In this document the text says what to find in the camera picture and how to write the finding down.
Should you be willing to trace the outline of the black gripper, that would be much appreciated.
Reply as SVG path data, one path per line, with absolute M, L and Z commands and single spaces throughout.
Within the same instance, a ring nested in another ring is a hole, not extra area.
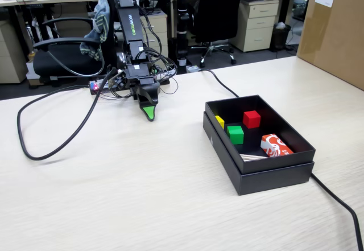
M 153 76 L 126 79 L 126 89 L 136 89 L 139 107 L 149 121 L 155 119 L 155 107 L 159 102 L 160 84 Z

